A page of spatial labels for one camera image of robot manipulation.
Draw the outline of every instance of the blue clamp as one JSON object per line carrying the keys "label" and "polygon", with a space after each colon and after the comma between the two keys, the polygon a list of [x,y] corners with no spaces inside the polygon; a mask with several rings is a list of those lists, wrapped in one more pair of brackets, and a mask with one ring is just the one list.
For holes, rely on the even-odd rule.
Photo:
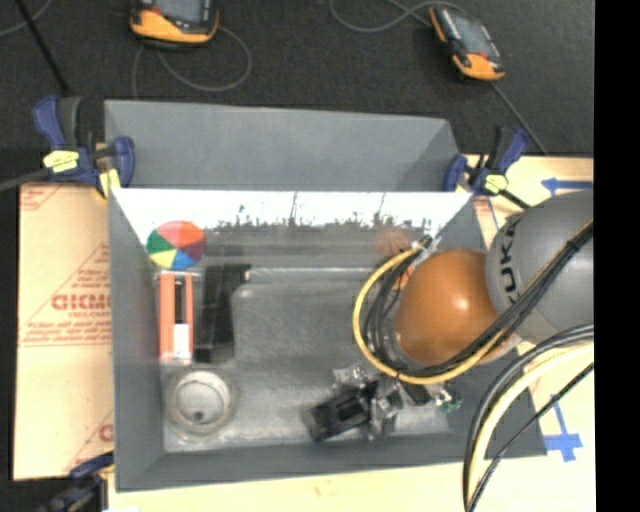
{"label": "blue clamp", "polygon": [[116,137],[105,149],[97,151],[79,146],[75,129],[80,101],[79,97],[60,99],[51,95],[40,100],[33,108],[36,129],[47,139],[51,149],[48,156],[55,161],[48,165],[45,158],[45,167],[49,171],[48,179],[85,183],[94,186],[105,195],[106,191],[100,179],[104,171],[96,167],[95,161],[103,157],[113,157],[115,162],[112,168],[118,173],[120,185],[126,187],[133,178],[135,168],[133,141],[129,137]]}
{"label": "blue clamp", "polygon": [[507,139],[505,129],[499,127],[491,153],[487,158],[481,155],[475,167],[470,167],[462,155],[453,158],[445,174],[443,190],[453,192],[460,185],[474,195],[505,195],[509,184],[506,172],[524,153],[528,144],[529,140],[522,130],[514,128],[511,139]]}

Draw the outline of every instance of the cardboard sheet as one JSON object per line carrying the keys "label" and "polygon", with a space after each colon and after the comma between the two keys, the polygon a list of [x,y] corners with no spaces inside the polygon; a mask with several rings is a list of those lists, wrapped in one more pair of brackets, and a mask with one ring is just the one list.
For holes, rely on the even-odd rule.
{"label": "cardboard sheet", "polygon": [[106,214],[89,187],[21,189],[17,480],[66,475],[113,446]]}

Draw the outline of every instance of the black object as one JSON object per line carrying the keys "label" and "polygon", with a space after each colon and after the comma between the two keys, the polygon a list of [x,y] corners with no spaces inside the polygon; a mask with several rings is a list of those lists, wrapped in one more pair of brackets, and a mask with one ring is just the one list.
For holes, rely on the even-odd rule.
{"label": "black object", "polygon": [[211,265],[205,269],[204,304],[194,347],[200,363],[222,363],[233,357],[233,292],[247,281],[249,264]]}
{"label": "black object", "polygon": [[324,441],[347,430],[364,426],[371,419],[370,403],[378,382],[348,389],[334,398],[305,411],[303,420],[314,441]]}

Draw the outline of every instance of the black electronic device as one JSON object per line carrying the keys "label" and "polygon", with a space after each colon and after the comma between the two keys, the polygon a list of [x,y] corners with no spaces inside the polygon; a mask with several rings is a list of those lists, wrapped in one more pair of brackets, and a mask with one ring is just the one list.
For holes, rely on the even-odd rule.
{"label": "black electronic device", "polygon": [[429,17],[463,77],[498,80],[504,76],[500,52],[482,22],[443,6],[431,7]]}
{"label": "black electronic device", "polygon": [[219,24],[217,0],[132,0],[129,26],[147,42],[198,46],[215,35]]}

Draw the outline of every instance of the gray box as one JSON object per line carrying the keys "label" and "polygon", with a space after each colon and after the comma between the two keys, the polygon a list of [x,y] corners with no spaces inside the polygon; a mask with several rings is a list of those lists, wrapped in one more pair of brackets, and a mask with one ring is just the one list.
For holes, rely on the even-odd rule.
{"label": "gray box", "polygon": [[[108,138],[129,135],[136,144],[133,188],[438,191],[457,153],[446,121],[408,116],[124,101],[107,102],[106,114]],[[353,237],[326,231],[318,235],[320,241],[331,236],[332,248],[339,253],[348,246],[347,254],[354,257],[332,265],[329,252],[318,264],[316,254],[305,253],[295,266],[285,258],[282,265],[263,265],[258,278],[234,294],[237,351],[227,369],[240,388],[241,403],[237,423],[232,419],[225,427],[232,434],[205,449],[176,443],[163,417],[155,268],[124,205],[127,194],[136,191],[122,192],[110,201],[119,490],[461,460],[483,391],[510,357],[454,380],[464,400],[458,411],[444,415],[432,407],[405,416],[384,441],[351,435],[317,444],[305,436],[304,406],[331,395],[332,369],[358,360],[351,343],[352,300],[375,263],[360,251],[363,246],[353,245]],[[308,236],[304,243],[310,243]],[[442,247],[459,246],[484,248],[470,201],[443,230]],[[532,412],[528,397],[517,401],[495,443],[508,439]],[[510,452],[541,453],[536,431]]]}

